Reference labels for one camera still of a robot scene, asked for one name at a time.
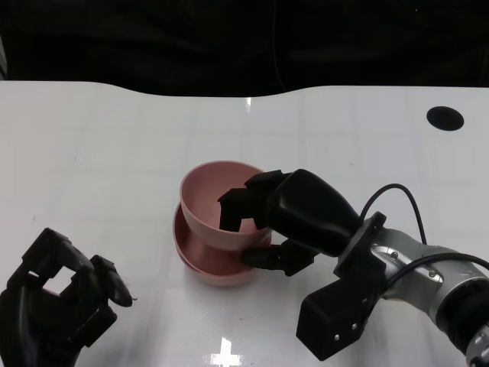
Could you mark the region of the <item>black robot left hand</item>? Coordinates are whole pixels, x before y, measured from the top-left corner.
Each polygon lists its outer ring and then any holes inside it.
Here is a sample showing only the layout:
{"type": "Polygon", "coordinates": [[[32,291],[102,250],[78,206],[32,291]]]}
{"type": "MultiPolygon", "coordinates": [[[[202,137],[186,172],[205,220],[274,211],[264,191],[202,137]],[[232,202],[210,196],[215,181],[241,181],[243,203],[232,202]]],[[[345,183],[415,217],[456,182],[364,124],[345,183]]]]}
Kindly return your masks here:
{"type": "Polygon", "coordinates": [[[1,293],[2,363],[73,366],[117,320],[109,304],[133,300],[113,262],[46,228],[1,293]]]}

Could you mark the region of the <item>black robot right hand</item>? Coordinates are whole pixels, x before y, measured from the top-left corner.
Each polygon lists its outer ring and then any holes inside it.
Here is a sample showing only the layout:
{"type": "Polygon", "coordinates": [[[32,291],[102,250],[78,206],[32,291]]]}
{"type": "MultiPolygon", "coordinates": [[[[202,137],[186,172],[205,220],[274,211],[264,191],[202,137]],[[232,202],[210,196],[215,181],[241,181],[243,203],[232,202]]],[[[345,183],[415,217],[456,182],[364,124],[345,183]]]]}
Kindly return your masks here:
{"type": "Polygon", "coordinates": [[[224,193],[218,202],[220,229],[237,232],[243,219],[252,219],[258,229],[286,237],[280,245],[244,250],[241,262],[283,271],[288,277],[311,265],[318,254],[340,256],[362,224],[336,189],[304,169],[256,174],[244,187],[224,193]]]}

